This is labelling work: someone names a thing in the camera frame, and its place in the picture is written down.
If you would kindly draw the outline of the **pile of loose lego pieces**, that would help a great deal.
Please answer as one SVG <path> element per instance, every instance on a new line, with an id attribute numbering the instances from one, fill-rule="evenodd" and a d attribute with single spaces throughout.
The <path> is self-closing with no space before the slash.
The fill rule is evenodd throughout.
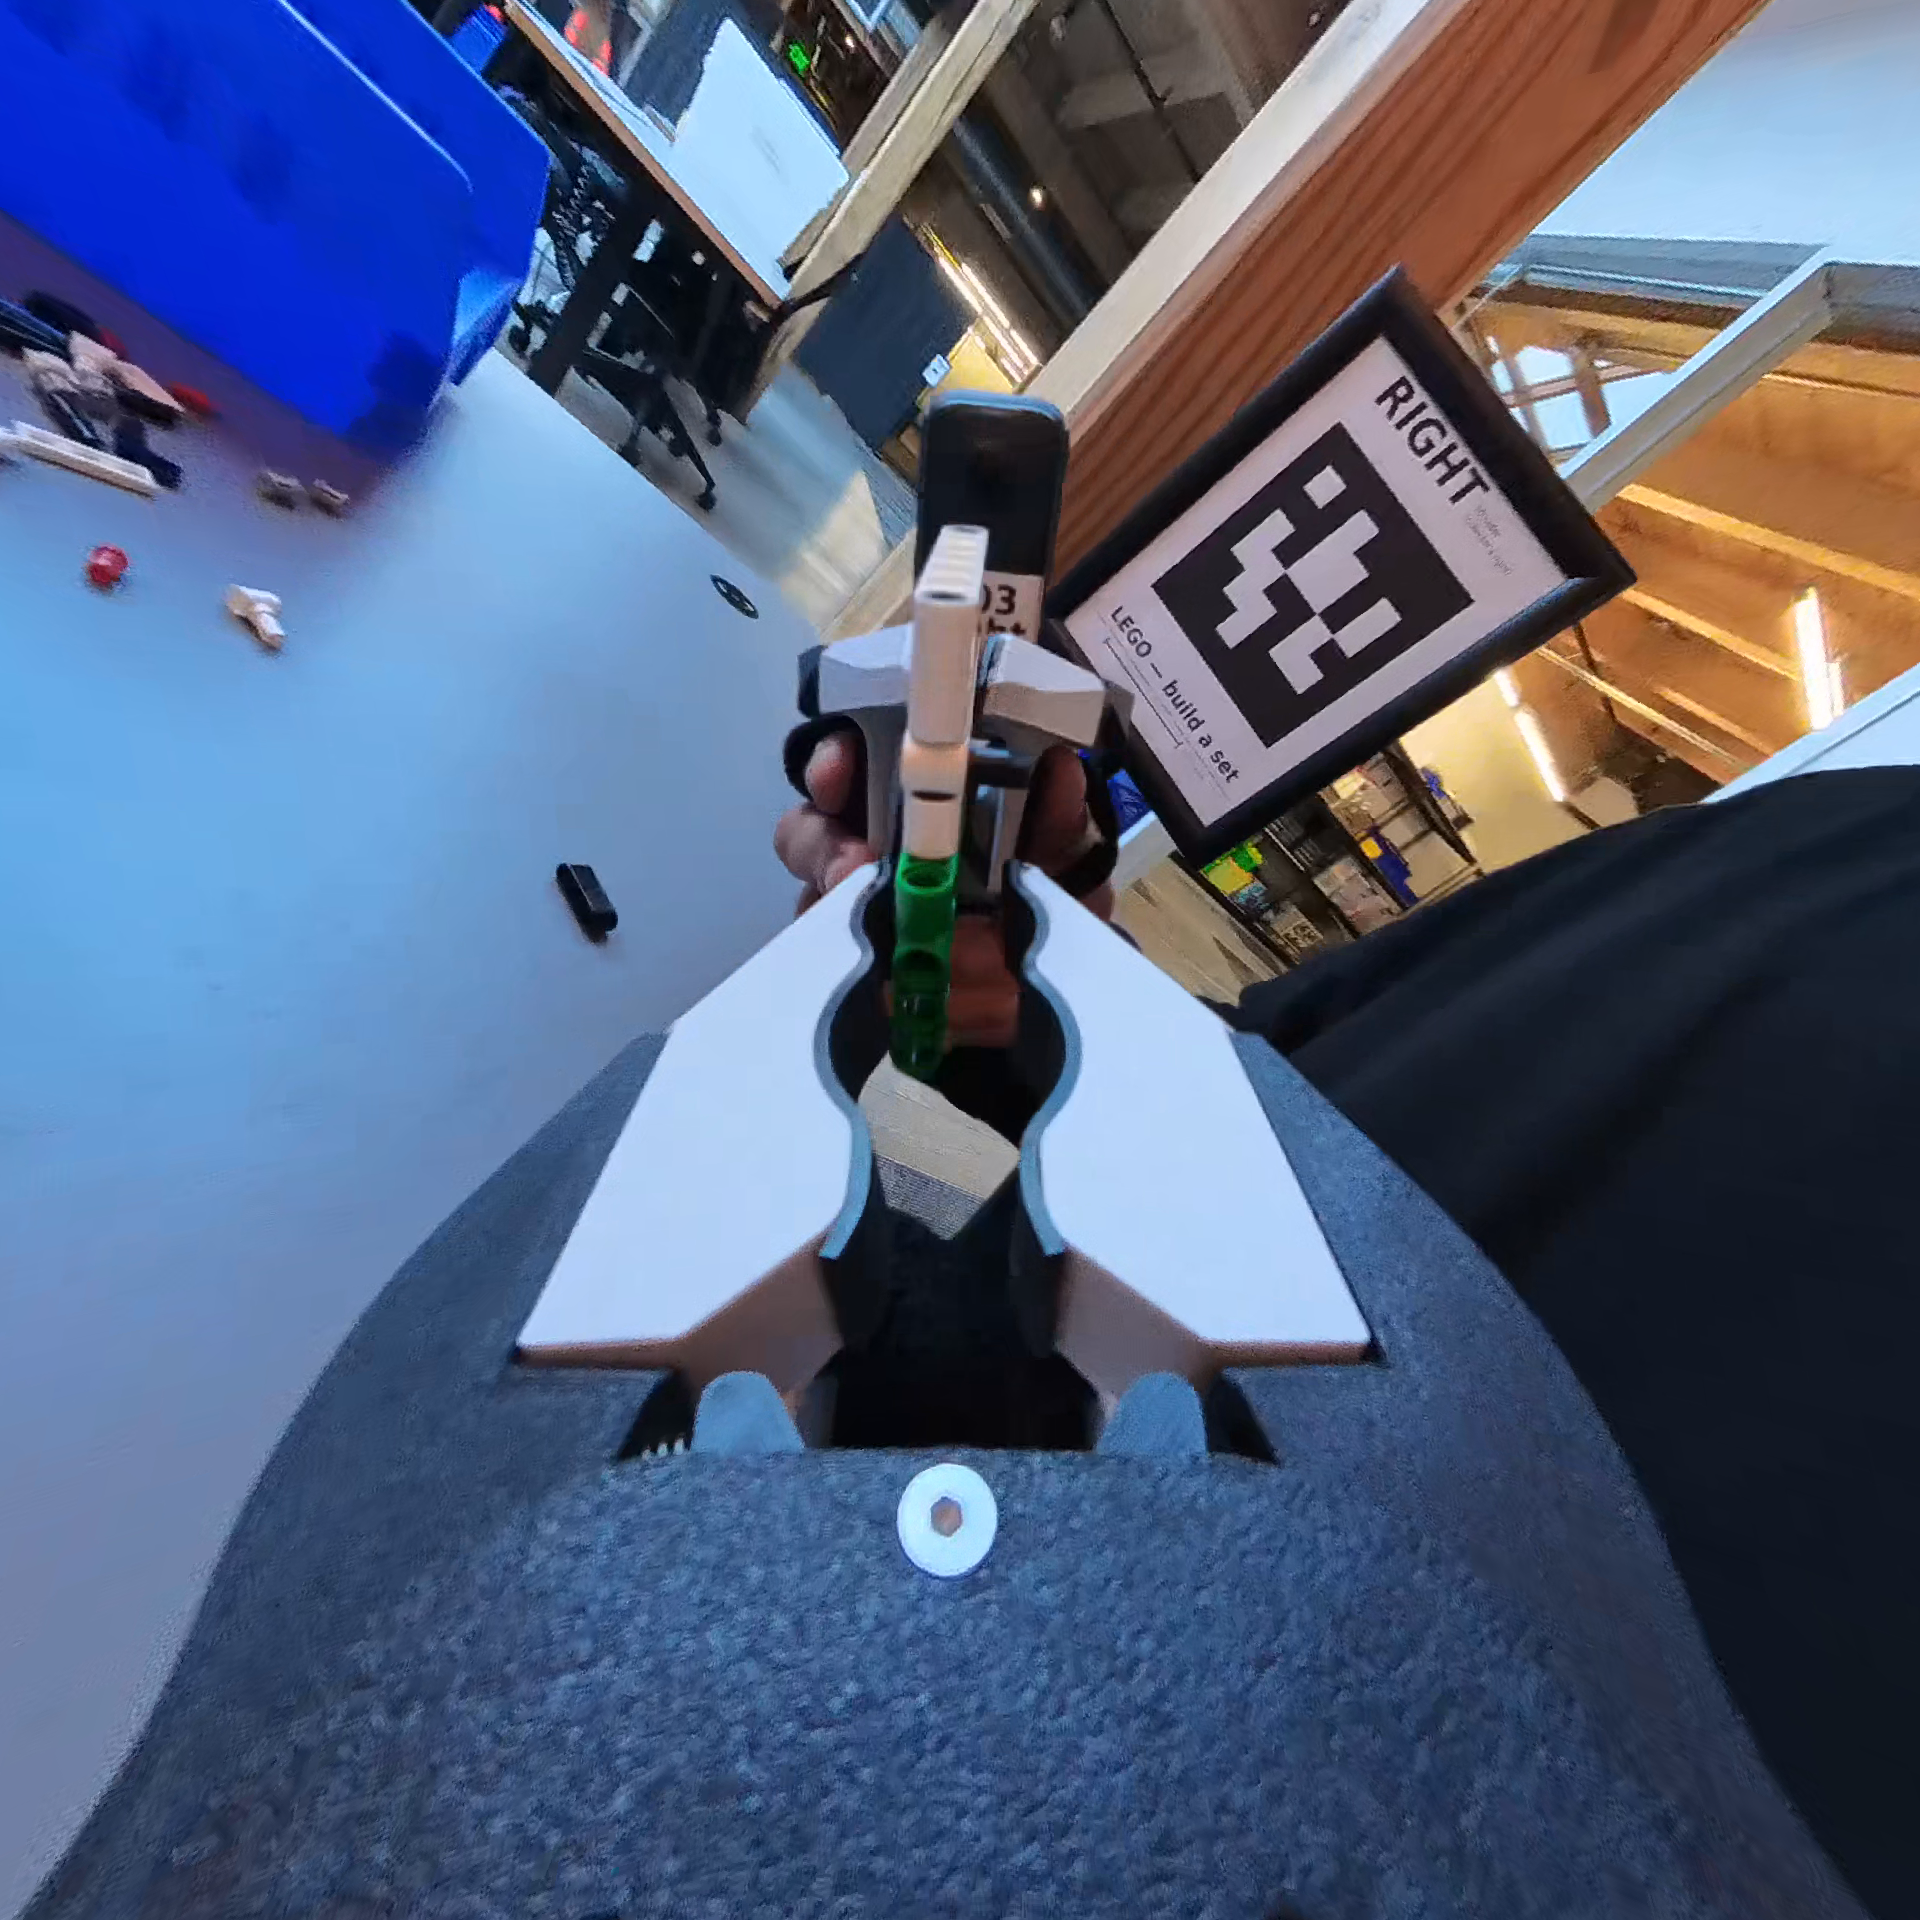
<path id="1" fill-rule="evenodd" d="M 158 381 L 84 309 L 41 290 L 3 298 L 3 348 L 40 413 L 40 424 L 4 424 L 4 461 L 33 461 L 137 496 L 179 492 L 179 462 L 151 436 L 213 418 L 209 396 Z"/>

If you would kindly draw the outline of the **blue plastic bin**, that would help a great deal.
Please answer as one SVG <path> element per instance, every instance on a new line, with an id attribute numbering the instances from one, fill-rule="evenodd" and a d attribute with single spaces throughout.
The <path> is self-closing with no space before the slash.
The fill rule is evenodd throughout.
<path id="1" fill-rule="evenodd" d="M 376 461 L 491 352 L 546 178 L 412 6 L 3 6 L 4 213 Z"/>

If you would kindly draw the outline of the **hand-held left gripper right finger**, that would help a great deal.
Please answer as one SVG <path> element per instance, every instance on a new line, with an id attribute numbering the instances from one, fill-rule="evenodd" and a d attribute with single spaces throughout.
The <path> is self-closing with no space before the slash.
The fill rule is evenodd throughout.
<path id="1" fill-rule="evenodd" d="M 1366 1320 L 1234 1032 L 1044 873 L 1017 901 L 1033 1041 L 1060 1041 L 1021 1143 L 1056 1349 L 1085 1378 L 1358 1361 Z"/>

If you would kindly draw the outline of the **green lego beam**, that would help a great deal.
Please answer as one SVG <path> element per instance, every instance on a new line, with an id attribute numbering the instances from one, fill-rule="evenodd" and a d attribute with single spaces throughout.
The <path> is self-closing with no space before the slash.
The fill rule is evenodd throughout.
<path id="1" fill-rule="evenodd" d="M 947 1056 L 947 1003 L 958 919 L 959 855 L 902 852 L 893 868 L 893 954 L 888 967 L 888 1058 L 931 1081 Z"/>

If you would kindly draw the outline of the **white lego beam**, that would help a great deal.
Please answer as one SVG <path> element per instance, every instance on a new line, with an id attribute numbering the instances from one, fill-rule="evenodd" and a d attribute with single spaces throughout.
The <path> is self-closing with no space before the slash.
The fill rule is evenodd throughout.
<path id="1" fill-rule="evenodd" d="M 898 745 L 898 852 L 947 863 L 962 836 L 989 531 L 947 523 L 915 582 Z"/>

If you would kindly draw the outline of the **person's right hand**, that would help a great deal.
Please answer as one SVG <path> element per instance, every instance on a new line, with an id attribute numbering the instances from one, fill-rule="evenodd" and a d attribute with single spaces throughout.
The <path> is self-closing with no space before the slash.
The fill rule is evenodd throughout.
<path id="1" fill-rule="evenodd" d="M 1071 878 L 1091 844 L 1085 759 L 1071 745 L 1050 745 L 1025 799 L 1017 856 L 1081 900 L 1091 918 L 1111 922 L 1115 908 L 1111 880 L 1094 885 Z M 803 800 L 779 816 L 775 855 L 802 885 L 798 912 L 877 859 L 865 837 L 865 741 L 851 722 L 832 725 L 810 749 Z M 948 958 L 947 1048 L 1009 1048 L 1017 1004 L 1021 984 L 1004 958 L 1000 919 L 993 916 L 959 919 Z"/>

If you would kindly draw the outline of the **white table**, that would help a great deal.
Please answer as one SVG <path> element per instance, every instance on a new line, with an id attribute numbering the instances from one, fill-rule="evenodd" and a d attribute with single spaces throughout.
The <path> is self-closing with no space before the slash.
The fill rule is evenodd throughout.
<path id="1" fill-rule="evenodd" d="M 691 105 L 664 131 L 531 8 L 504 2 L 502 15 L 585 108 L 622 172 L 662 191 L 757 301 L 779 306 L 787 298 L 779 257 L 841 196 L 849 175 L 745 34 L 730 20 L 718 27 Z"/>

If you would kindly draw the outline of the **wooden pillar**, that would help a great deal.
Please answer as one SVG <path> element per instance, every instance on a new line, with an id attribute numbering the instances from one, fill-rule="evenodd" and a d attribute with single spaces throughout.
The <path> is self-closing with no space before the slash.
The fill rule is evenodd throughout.
<path id="1" fill-rule="evenodd" d="M 1462 297 L 1759 2 L 1345 6 L 1041 368 L 1073 562 L 1382 273 Z"/>

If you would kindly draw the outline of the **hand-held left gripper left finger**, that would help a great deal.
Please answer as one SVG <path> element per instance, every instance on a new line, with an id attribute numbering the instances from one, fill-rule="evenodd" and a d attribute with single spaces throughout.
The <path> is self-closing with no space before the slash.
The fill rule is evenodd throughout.
<path id="1" fill-rule="evenodd" d="M 700 997 L 664 1036 L 515 1355 L 757 1372 L 803 1392 L 847 1343 L 828 1262 L 865 1208 L 872 1151 L 828 1065 L 828 1020 L 872 964 L 874 865 Z"/>

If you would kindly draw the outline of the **black office chair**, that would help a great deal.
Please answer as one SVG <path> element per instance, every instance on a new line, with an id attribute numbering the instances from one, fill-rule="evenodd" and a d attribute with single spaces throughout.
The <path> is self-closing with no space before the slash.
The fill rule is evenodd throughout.
<path id="1" fill-rule="evenodd" d="M 580 150 L 570 160 L 550 163 L 539 228 L 545 250 L 536 253 L 504 332 L 512 354 L 529 360 L 536 338 L 557 322 L 562 298 L 574 293 L 580 276 L 610 235 L 623 200 L 622 178 L 597 155 Z M 695 506 L 704 512 L 717 503 L 717 484 L 668 384 L 676 381 L 688 389 L 695 384 L 692 346 L 708 289 L 704 253 L 680 228 L 665 225 L 658 213 L 647 216 L 639 244 L 610 290 L 609 313 L 574 365 L 581 381 L 602 389 L 627 409 L 628 428 L 618 443 L 623 462 L 636 462 L 639 436 L 650 434 L 672 457 L 695 470 Z"/>

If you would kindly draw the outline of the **storage shelf with bins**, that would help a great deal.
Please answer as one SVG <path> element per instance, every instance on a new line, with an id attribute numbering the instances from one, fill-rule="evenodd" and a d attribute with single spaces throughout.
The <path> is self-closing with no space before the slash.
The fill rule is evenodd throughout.
<path id="1" fill-rule="evenodd" d="M 1394 741 L 1194 876 L 1287 970 L 1476 884 L 1471 822 Z"/>

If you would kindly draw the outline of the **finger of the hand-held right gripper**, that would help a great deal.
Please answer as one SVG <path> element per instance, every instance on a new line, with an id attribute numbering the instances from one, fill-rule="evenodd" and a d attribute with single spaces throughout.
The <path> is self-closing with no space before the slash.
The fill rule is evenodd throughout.
<path id="1" fill-rule="evenodd" d="M 868 737 L 897 745 L 906 722 L 910 625 L 823 646 L 815 672 L 816 716 L 847 716 Z"/>
<path id="2" fill-rule="evenodd" d="M 1108 685 L 1040 643 L 991 634 L 979 691 L 979 733 L 1009 745 L 1094 745 Z"/>

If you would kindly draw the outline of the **black framed marker sign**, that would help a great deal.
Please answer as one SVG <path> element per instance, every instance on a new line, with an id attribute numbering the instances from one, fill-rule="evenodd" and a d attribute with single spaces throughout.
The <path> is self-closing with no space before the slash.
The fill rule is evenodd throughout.
<path id="1" fill-rule="evenodd" d="M 1405 270 L 1048 592 L 1205 865 L 1636 582 Z"/>

